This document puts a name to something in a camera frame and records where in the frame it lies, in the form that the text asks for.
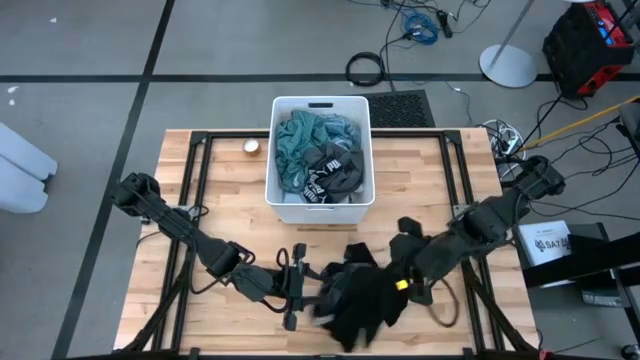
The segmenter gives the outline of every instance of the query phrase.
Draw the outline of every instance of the gray floor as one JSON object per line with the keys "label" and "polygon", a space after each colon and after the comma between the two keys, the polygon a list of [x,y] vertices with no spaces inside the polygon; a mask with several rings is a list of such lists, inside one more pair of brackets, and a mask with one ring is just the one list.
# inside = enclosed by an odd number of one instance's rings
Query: gray floor
{"label": "gray floor", "polygon": [[[455,11],[459,1],[439,3],[441,8]],[[163,6],[163,0],[0,0],[0,75],[141,74]],[[478,74],[479,53],[502,40],[511,24],[505,19],[514,19],[523,6],[522,0],[494,0],[464,34],[450,40],[441,38],[431,47],[392,48],[392,69]],[[548,73],[539,51],[542,40],[567,6],[557,0],[537,1],[513,39],[514,45],[534,55],[540,73]],[[460,24],[454,24],[454,29],[463,28],[476,14],[471,6],[463,8]],[[351,55],[380,48],[392,17],[393,12],[346,0],[177,0],[155,73],[341,73]],[[392,34],[398,36],[399,30],[395,28]],[[625,71],[638,69],[634,64]],[[556,97],[549,82],[517,90],[489,82],[450,84],[470,95],[474,124],[500,118],[523,133],[533,128],[538,105]],[[5,89],[13,85],[19,88],[10,94]],[[444,82],[398,82],[397,87],[425,89],[438,126],[468,125],[466,98]],[[136,89],[134,83],[0,84],[0,121],[60,164],[42,212],[28,216],[0,212],[0,286],[5,289],[0,292],[0,359],[51,356]],[[544,133],[637,95],[639,89],[637,83],[612,82],[589,100],[588,111],[559,105],[545,123]],[[266,127],[276,96],[367,91],[388,91],[388,85],[355,88],[346,81],[153,83],[124,174],[153,173],[167,128]],[[625,146],[614,129],[602,138],[614,149]],[[554,158],[575,141],[556,142],[538,152]],[[604,156],[575,150],[558,162],[558,168],[571,174],[604,163]],[[572,178],[565,194],[553,201],[573,205],[606,194],[621,183],[632,166],[598,178]],[[586,209],[639,213],[633,191],[637,183],[634,176],[618,194]],[[637,231],[637,224],[627,220],[577,212],[560,218],[571,223],[602,221],[612,238]],[[531,215],[525,222],[544,219]],[[70,355],[111,349],[139,232],[135,220],[112,211]],[[558,350],[601,337],[568,353],[617,358],[619,348],[633,342],[621,310],[584,305],[571,287],[530,290],[530,297],[547,348]]]}

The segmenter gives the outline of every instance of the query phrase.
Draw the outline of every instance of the white box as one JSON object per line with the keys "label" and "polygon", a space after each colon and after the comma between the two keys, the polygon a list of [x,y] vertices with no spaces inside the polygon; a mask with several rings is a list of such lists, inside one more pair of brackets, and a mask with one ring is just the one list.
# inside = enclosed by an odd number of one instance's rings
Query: white box
{"label": "white box", "polygon": [[[357,123],[360,127],[364,155],[364,191],[353,194],[350,204],[286,204],[276,169],[276,129],[291,119],[292,110],[305,110],[314,114],[337,114]],[[375,201],[375,181],[369,102],[362,96],[281,96],[273,101],[265,199],[286,224],[357,224]]]}

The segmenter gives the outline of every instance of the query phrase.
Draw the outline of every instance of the yellow tag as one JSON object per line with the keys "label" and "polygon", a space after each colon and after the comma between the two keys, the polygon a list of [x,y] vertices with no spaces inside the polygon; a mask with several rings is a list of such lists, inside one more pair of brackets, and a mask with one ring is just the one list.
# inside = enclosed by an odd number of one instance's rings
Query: yellow tag
{"label": "yellow tag", "polygon": [[398,290],[404,290],[408,287],[409,283],[407,282],[407,280],[400,280],[396,283],[396,288],[398,288]]}

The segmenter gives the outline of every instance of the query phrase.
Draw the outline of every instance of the black doormat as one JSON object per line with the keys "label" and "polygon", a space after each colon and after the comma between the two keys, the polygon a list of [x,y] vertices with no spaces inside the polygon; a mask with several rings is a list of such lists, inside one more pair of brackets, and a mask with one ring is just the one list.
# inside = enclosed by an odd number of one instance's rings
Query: black doormat
{"label": "black doormat", "polygon": [[369,100],[372,128],[435,127],[424,90],[361,94]]}

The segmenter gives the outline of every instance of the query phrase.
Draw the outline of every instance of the clothing pile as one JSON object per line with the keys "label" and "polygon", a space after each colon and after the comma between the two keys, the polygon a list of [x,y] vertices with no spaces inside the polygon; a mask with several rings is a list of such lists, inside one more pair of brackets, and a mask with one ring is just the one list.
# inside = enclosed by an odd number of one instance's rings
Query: clothing pile
{"label": "clothing pile", "polygon": [[293,110],[278,125],[276,149],[285,203],[348,203],[363,191],[360,128],[344,116]]}

